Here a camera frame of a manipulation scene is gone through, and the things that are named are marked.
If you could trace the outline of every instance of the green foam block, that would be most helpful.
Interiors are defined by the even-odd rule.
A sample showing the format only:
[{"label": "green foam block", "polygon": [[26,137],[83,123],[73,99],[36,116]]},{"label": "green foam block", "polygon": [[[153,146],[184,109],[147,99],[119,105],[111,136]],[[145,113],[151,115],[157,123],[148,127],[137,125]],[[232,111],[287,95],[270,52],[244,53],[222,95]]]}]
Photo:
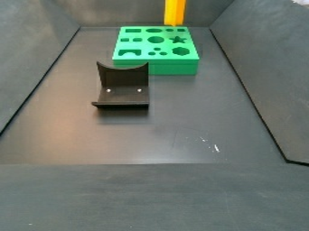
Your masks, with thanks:
[{"label": "green foam block", "polygon": [[112,61],[129,68],[149,63],[151,75],[195,75],[199,56],[188,28],[183,26],[124,26]]}]

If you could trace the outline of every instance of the yellow object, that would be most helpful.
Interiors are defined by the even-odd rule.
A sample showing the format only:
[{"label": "yellow object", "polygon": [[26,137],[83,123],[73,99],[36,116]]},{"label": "yellow object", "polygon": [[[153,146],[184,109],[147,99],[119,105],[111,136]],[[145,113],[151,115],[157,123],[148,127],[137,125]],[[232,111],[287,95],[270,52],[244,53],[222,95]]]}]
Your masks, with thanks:
[{"label": "yellow object", "polygon": [[182,25],[186,0],[166,0],[164,25]]}]

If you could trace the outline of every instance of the black bracket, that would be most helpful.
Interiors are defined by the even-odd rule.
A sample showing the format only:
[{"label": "black bracket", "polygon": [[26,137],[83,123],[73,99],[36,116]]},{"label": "black bracket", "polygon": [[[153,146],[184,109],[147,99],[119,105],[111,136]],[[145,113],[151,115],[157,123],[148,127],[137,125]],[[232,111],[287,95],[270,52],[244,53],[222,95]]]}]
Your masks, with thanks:
[{"label": "black bracket", "polygon": [[96,62],[101,92],[96,107],[148,106],[148,63],[131,69],[113,69]]}]

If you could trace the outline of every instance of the circular hole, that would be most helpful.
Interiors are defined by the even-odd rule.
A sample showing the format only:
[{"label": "circular hole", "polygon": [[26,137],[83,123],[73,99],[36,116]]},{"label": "circular hole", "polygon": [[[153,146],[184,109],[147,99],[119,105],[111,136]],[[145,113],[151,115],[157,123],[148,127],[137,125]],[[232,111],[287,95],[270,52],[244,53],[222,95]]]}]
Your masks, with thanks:
[{"label": "circular hole", "polygon": [[148,38],[148,42],[151,42],[151,43],[160,43],[163,41],[164,41],[164,39],[159,36],[152,36]]},{"label": "circular hole", "polygon": [[147,32],[161,32],[161,30],[160,30],[160,29],[156,29],[156,28],[147,29],[145,31],[147,31]]}]

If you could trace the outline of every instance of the small white debris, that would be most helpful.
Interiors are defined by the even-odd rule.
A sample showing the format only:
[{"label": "small white debris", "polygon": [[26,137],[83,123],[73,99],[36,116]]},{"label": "small white debris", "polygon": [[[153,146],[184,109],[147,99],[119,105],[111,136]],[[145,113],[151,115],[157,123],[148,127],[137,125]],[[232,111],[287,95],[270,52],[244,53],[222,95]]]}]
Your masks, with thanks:
[{"label": "small white debris", "polygon": [[218,148],[216,148],[216,145],[215,145],[215,149],[216,149],[216,152],[219,152]]}]

